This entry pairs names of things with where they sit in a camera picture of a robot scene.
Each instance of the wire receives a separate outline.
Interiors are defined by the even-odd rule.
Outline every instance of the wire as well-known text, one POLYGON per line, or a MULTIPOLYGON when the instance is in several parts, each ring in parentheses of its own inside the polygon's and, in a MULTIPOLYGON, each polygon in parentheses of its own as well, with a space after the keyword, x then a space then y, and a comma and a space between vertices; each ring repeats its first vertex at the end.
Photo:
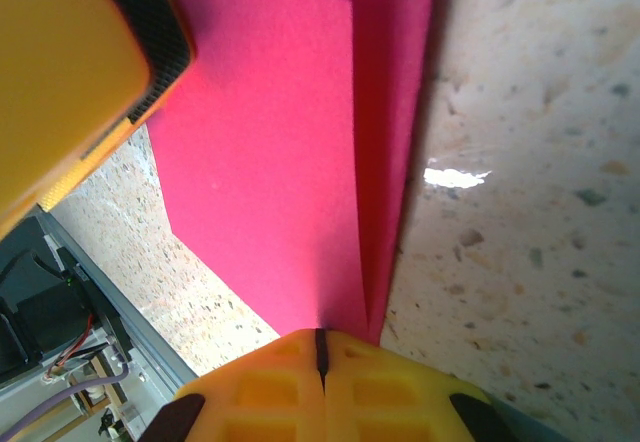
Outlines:
POLYGON ((87 328, 84 330, 82 335, 75 340, 69 347, 60 352, 60 355, 56 357, 56 360, 53 361, 53 364, 49 366, 47 372, 44 374, 45 380, 51 380, 51 371, 55 367, 63 367, 65 362, 71 358, 71 356, 80 348, 82 344, 84 344, 87 337, 89 337, 89 333, 91 332, 91 326, 93 324, 93 314, 89 314, 89 318, 87 319, 87 328))
POLYGON ((25 250, 21 250, 16 255, 14 255, 11 258, 11 260, 7 262, 7 264, 4 266, 2 271, 0 271, 0 285, 4 283, 7 276, 11 273, 11 271, 14 269, 14 267, 20 261, 20 259, 22 259, 25 255, 30 255, 31 259, 35 262, 35 264, 38 267, 40 267, 42 270, 47 272, 49 275, 53 275, 54 277, 57 277, 60 280, 64 280, 64 277, 59 271, 49 267, 40 257, 38 257, 38 254, 36 254, 33 250, 25 249, 25 250))
POLYGON ((120 375, 115 375, 113 377, 104 377, 101 379, 92 379, 86 380, 84 382, 80 382, 79 384, 72 385, 68 387, 54 396, 48 398, 40 405, 38 405, 35 409, 29 412, 27 415, 22 417, 18 422, 13 424, 13 426, 7 430, 4 434, 0 435, 0 442, 9 442, 13 437, 15 437, 22 429, 27 427, 29 424, 38 420, 44 414, 49 412, 53 407, 62 402, 67 397, 71 397, 72 395, 77 394, 83 390, 86 390, 90 387, 95 387, 97 385, 106 385, 106 384, 116 384, 123 380, 127 375, 129 375, 129 366, 124 360, 124 357, 120 353, 116 353, 118 360, 122 363, 122 373, 120 375))
POLYGON ((69 360, 76 359, 78 357, 84 358, 85 356, 90 360, 107 347, 109 347, 109 342, 103 342, 101 344, 94 345, 93 347, 87 347, 86 349, 78 350, 71 357, 69 357, 69 360))

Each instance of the pink foam sheet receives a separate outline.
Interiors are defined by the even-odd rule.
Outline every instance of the pink foam sheet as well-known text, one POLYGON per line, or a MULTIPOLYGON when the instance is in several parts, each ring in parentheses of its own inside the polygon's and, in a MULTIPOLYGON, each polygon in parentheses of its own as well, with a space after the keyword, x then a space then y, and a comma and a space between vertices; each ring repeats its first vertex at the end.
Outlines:
POLYGON ((176 0, 197 61, 149 133, 171 227, 281 334, 377 342, 431 0, 176 0))

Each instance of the black rubber pad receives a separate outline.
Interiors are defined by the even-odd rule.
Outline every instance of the black rubber pad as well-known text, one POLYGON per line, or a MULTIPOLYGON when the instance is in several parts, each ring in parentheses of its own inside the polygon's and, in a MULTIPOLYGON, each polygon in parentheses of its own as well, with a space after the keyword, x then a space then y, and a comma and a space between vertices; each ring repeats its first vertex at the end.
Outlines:
POLYGON ((518 442, 496 409, 466 394, 449 397, 475 442, 518 442))
POLYGON ((200 394, 189 394, 165 405, 138 442, 184 442, 204 406, 200 394))

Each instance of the terrazzo surface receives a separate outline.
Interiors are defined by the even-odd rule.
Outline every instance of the terrazzo surface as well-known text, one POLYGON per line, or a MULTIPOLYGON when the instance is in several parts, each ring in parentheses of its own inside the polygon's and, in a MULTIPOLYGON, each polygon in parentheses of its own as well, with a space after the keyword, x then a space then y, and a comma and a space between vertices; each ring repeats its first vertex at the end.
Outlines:
MULTIPOLYGON (((382 345, 572 440, 640 440, 639 35, 640 0, 435 0, 382 345)), ((171 234, 145 128, 54 214, 196 372, 277 336, 171 234)))

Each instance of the red wire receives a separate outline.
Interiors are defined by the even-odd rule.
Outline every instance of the red wire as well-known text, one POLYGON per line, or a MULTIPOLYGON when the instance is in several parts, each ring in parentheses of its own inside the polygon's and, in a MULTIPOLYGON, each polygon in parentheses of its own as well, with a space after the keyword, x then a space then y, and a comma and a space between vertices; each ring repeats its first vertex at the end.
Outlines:
POLYGON ((91 332, 91 326, 93 323, 93 314, 89 314, 89 319, 87 320, 87 328, 85 329, 84 333, 80 336, 80 338, 78 339, 78 341, 73 344, 72 347, 66 349, 64 352, 62 352, 62 354, 64 356, 62 357, 62 359, 54 364, 51 365, 51 367, 49 367, 49 370, 47 370, 47 377, 51 377, 51 371, 53 370, 54 367, 62 367, 65 362, 67 360, 69 360, 69 358, 80 348, 82 347, 82 344, 84 344, 84 341, 87 340, 87 337, 89 337, 89 333, 91 332))

